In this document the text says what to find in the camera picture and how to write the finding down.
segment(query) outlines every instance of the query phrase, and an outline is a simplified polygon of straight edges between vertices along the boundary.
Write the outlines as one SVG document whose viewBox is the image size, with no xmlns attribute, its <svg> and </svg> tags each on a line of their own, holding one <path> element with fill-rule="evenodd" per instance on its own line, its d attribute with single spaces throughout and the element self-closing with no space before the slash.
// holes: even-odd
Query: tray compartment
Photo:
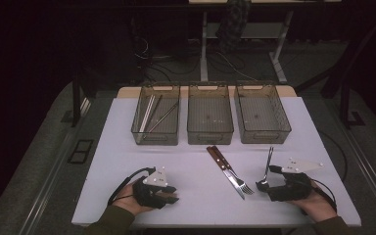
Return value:
<svg viewBox="0 0 376 235">
<path fill-rule="evenodd" d="M 190 82 L 188 93 L 188 143 L 229 145 L 234 127 L 227 84 Z"/>
<path fill-rule="evenodd" d="M 136 144 L 178 144 L 179 93 L 179 82 L 142 85 L 131 128 Z"/>
<path fill-rule="evenodd" d="M 273 81 L 237 81 L 235 105 L 243 144 L 283 144 L 292 131 Z"/>
</svg>

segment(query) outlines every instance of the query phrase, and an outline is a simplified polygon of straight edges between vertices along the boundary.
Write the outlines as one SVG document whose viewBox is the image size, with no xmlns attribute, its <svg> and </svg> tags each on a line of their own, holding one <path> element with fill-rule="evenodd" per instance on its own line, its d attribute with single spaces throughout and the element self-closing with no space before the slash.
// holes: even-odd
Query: white table surface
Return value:
<svg viewBox="0 0 376 235">
<path fill-rule="evenodd" d="M 281 100 L 292 132 L 284 144 L 273 145 L 271 164 L 284 165 L 289 158 L 324 163 L 324 168 L 309 171 L 307 175 L 331 188 L 337 199 L 338 214 L 349 226 L 360 226 L 360 217 L 302 98 L 282 97 Z M 219 145 L 218 149 L 256 192 L 246 195 L 245 201 L 213 161 L 206 150 L 207 146 L 188 145 L 187 104 L 187 98 L 181 98 L 177 146 L 138 146 L 130 132 L 137 98 L 114 99 L 72 218 L 73 224 L 85 226 L 97 221 L 109 197 L 124 178 L 147 166 L 165 167 L 167 181 L 177 188 L 180 200 L 161 210 L 138 215 L 133 228 L 296 227 L 311 223 L 297 207 L 284 202 L 271 202 L 266 194 L 257 190 L 255 182 L 264 176 L 269 145 L 245 145 L 240 142 L 232 99 L 233 139 L 230 145 Z M 284 184 L 280 174 L 270 172 L 267 179 L 270 186 Z"/>
</svg>

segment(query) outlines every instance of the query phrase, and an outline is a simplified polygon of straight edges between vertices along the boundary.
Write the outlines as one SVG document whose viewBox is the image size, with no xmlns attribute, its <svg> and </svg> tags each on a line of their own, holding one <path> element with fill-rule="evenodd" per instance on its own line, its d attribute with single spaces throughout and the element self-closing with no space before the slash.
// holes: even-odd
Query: sleeve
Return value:
<svg viewBox="0 0 376 235">
<path fill-rule="evenodd" d="M 318 235 L 352 235 L 353 232 L 345 224 L 344 220 L 337 216 L 314 224 L 314 229 Z"/>
<path fill-rule="evenodd" d="M 100 219 L 85 228 L 86 235 L 124 235 L 135 216 L 122 208 L 106 207 Z"/>
</svg>

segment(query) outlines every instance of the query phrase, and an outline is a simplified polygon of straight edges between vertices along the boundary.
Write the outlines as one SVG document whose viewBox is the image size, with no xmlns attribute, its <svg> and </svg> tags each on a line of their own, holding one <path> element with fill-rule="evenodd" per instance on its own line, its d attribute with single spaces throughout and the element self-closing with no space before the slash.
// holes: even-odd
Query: wooden knife handle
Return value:
<svg viewBox="0 0 376 235">
<path fill-rule="evenodd" d="M 225 170 L 227 167 L 225 166 L 225 163 L 219 158 L 218 154 L 215 152 L 215 150 L 212 147 L 207 147 L 207 151 L 209 151 L 212 158 L 215 160 L 216 164 L 219 166 L 220 169 Z"/>
<path fill-rule="evenodd" d="M 222 154 L 221 154 L 221 152 L 219 152 L 218 148 L 216 148 L 216 146 L 212 146 L 212 148 L 214 149 L 214 151 L 216 152 L 218 157 L 222 160 L 222 162 L 225 164 L 225 167 L 227 167 L 227 169 L 233 170 L 233 168 L 231 167 L 231 164 L 228 162 L 228 160 L 224 156 L 222 156 Z"/>
</svg>

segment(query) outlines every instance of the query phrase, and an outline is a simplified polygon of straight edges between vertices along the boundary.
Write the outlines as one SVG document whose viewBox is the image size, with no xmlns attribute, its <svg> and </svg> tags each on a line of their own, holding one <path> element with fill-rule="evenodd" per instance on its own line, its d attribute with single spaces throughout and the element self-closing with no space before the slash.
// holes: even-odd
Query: steak knife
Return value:
<svg viewBox="0 0 376 235">
<path fill-rule="evenodd" d="M 230 170 L 232 170 L 231 165 L 228 163 L 227 159 L 222 156 L 222 154 L 219 152 L 219 150 L 215 146 L 208 146 L 207 151 L 209 151 L 212 158 L 215 160 L 216 164 L 219 166 L 219 168 L 224 172 L 227 179 L 230 181 L 231 185 L 233 185 L 234 189 L 237 191 L 237 193 L 240 195 L 240 197 L 245 200 L 244 193 L 241 190 L 240 186 L 238 185 L 236 179 L 231 174 Z"/>
</svg>

